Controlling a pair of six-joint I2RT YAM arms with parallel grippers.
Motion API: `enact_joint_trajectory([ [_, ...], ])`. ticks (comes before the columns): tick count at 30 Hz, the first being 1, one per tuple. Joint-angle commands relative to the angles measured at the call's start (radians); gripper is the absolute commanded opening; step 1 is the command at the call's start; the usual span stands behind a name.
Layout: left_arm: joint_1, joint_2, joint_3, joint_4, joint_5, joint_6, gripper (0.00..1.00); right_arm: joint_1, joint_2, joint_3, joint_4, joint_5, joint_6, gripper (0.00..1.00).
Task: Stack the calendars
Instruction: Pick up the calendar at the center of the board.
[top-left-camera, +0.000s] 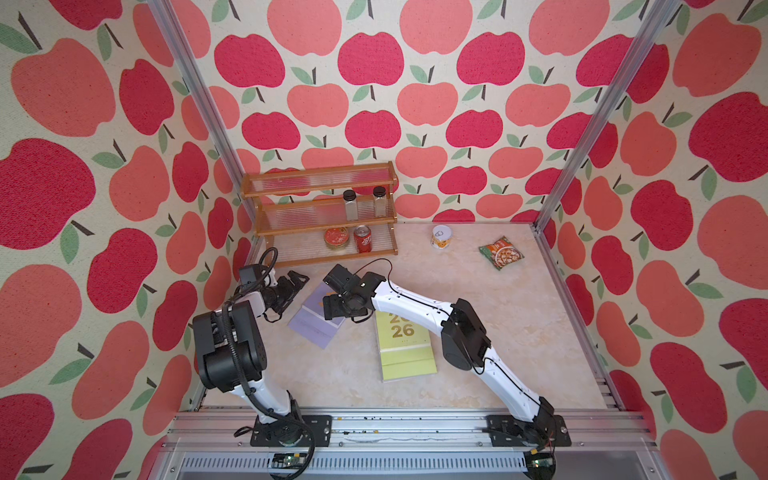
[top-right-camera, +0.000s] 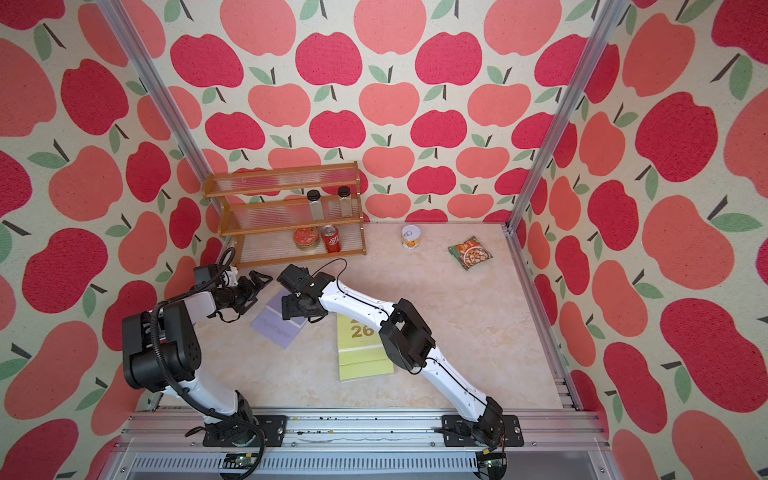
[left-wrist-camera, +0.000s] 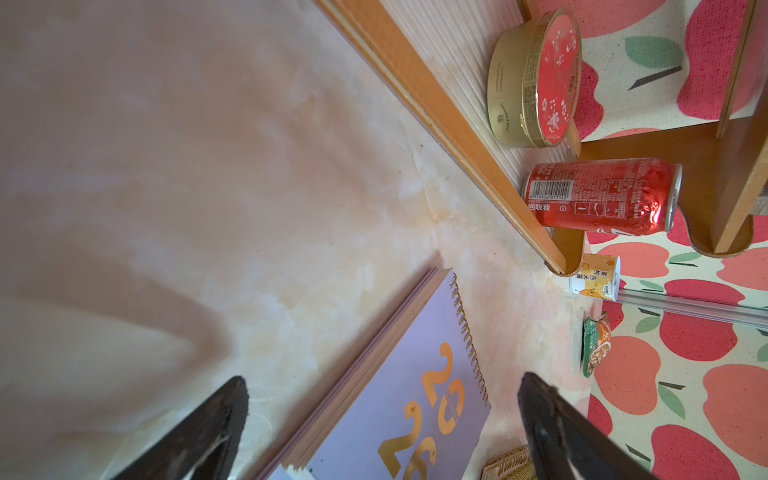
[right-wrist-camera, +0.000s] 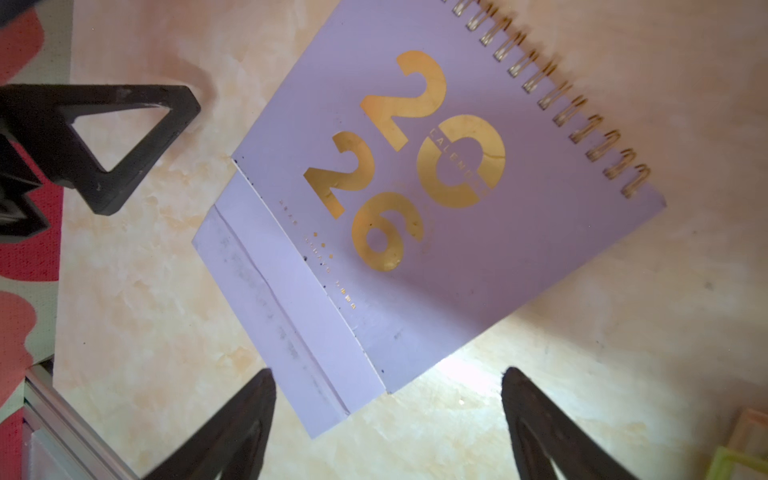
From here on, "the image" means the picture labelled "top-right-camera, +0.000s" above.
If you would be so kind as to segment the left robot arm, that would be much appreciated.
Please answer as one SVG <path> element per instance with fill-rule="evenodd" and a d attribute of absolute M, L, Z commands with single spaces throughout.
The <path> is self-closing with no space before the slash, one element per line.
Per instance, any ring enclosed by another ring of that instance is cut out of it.
<path fill-rule="evenodd" d="M 228 264 L 209 264 L 194 268 L 193 280 L 188 291 L 122 321 L 126 383 L 136 390 L 185 401 L 203 415 L 208 431 L 252 432 L 257 421 L 243 396 L 203 372 L 195 325 L 205 319 L 222 319 L 226 310 L 240 319 L 273 277 L 258 271 L 240 276 Z"/>

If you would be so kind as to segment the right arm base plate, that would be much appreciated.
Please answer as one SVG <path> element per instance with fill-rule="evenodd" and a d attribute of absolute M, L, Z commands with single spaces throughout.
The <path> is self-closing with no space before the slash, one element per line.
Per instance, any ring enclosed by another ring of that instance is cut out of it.
<path fill-rule="evenodd" d="M 435 430 L 446 447 L 522 447 L 525 444 L 517 416 L 470 422 L 459 415 L 443 415 Z"/>

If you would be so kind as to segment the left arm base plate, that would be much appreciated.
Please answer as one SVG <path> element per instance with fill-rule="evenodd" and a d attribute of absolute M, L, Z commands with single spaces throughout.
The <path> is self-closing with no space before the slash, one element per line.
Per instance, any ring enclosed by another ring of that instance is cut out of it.
<path fill-rule="evenodd" d="M 287 417 L 284 415 L 257 415 L 255 427 L 244 427 L 231 420 L 205 425 L 202 444 L 205 447 L 260 448 L 280 447 L 283 443 Z"/>

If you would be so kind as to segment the green calendar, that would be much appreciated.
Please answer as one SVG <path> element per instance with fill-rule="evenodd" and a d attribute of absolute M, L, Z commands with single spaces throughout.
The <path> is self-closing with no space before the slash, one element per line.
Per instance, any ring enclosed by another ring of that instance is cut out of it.
<path fill-rule="evenodd" d="M 337 315 L 339 380 L 350 382 L 394 373 L 379 334 L 350 317 Z"/>

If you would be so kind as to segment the purple calendar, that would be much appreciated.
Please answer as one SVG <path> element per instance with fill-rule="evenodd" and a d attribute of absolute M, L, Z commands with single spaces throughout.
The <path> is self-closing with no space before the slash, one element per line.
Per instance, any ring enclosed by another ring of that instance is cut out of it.
<path fill-rule="evenodd" d="M 255 317 L 250 327 L 267 338 L 269 341 L 287 350 L 293 340 L 299 335 L 307 320 L 304 317 L 292 317 L 284 320 L 282 315 L 282 298 L 288 292 L 281 289 L 264 309 Z"/>

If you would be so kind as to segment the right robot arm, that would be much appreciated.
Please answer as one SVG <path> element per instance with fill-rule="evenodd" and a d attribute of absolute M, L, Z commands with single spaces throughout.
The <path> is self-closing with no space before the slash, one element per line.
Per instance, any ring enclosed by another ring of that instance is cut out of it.
<path fill-rule="evenodd" d="M 407 299 L 395 303 L 352 289 L 320 270 L 288 265 L 277 281 L 288 291 L 282 298 L 283 318 L 304 317 L 312 323 L 329 314 L 345 316 L 379 335 L 389 360 L 412 375 L 426 378 L 455 407 L 468 424 L 468 437 L 477 444 L 503 443 L 503 409 L 475 388 L 447 360 L 432 331 Z"/>

